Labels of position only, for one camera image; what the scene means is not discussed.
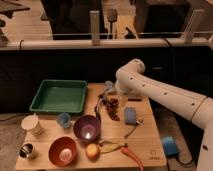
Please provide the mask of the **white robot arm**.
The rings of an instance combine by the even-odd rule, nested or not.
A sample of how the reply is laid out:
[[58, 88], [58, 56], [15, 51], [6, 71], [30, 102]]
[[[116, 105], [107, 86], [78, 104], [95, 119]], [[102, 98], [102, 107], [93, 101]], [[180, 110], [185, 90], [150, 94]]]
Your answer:
[[179, 114], [204, 131], [196, 171], [213, 171], [213, 98], [150, 79], [145, 65], [133, 59], [116, 71], [118, 93], [135, 91]]

